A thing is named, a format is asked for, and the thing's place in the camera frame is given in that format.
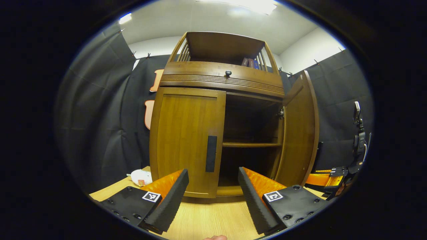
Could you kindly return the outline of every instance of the white wall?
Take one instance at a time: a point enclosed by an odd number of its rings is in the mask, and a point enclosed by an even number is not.
[[[150,56],[157,56],[157,55],[169,55],[172,54],[173,49],[175,48],[176,44],[179,42],[182,36],[176,36],[176,37],[166,37],[166,38],[154,38],[150,40],[145,40],[133,44],[129,44],[129,48],[132,52],[135,52],[135,58],[143,58],[147,57],[147,54],[150,53]],[[266,60],[267,66],[271,67],[271,63],[268,59],[267,53],[263,51],[264,58]],[[273,57],[276,61],[277,67],[282,67],[282,61],[277,54],[273,54]]]
[[[282,71],[297,73],[340,52],[345,47],[333,36],[318,27],[300,38],[280,54]]]

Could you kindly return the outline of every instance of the wooden table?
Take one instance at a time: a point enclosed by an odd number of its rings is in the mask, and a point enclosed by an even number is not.
[[[150,171],[150,167],[147,166],[143,170]],[[131,177],[126,177],[89,195],[97,201],[103,201],[127,186],[138,188]],[[318,197],[323,194],[306,189]],[[264,236],[256,232],[243,196],[216,199],[183,197],[169,230],[161,236],[172,240],[202,240],[214,235],[224,235],[229,240]]]

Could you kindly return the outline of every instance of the book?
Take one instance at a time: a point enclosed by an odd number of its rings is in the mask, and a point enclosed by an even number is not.
[[[248,59],[248,67],[254,68],[254,60]]]
[[[255,69],[260,69],[260,66],[259,66],[259,64],[258,64],[258,61],[257,61],[257,60],[254,60],[254,68],[255,68]]]
[[[243,59],[242,66],[245,66],[245,67],[248,66],[248,59],[247,58]]]

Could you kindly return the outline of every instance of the cabinet door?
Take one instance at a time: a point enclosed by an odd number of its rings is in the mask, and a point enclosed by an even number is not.
[[[310,174],[319,141],[319,111],[307,71],[283,99],[284,144],[275,180],[285,186],[303,186]]]
[[[185,196],[214,198],[224,115],[224,91],[159,88],[150,131],[153,180],[187,168],[190,182]]]

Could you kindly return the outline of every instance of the ceiling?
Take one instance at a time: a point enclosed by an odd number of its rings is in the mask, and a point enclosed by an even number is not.
[[[181,36],[184,32],[210,31],[244,35],[266,41],[281,54],[317,27],[290,8],[277,3],[270,15],[228,3],[195,0],[159,0],[132,12],[121,25],[128,44],[153,38]]]

